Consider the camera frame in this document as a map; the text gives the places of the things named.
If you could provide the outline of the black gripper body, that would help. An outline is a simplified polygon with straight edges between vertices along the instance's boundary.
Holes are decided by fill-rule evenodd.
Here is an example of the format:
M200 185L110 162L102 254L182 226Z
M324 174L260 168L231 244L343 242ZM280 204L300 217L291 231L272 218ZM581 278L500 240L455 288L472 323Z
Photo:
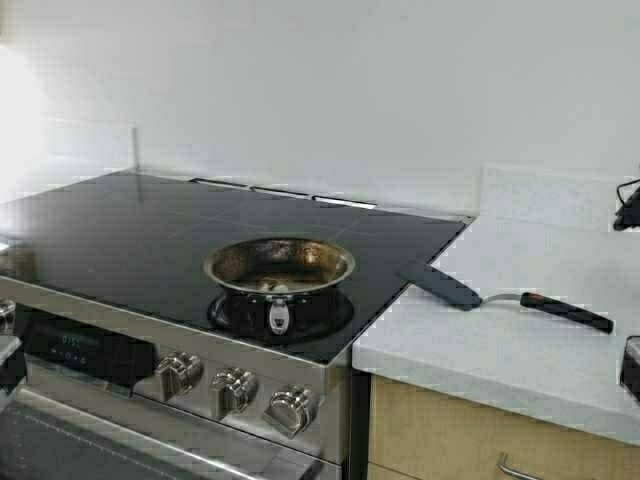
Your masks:
M613 223L614 231L624 231L630 228L638 228L640 225L639 193L634 192L616 212Z

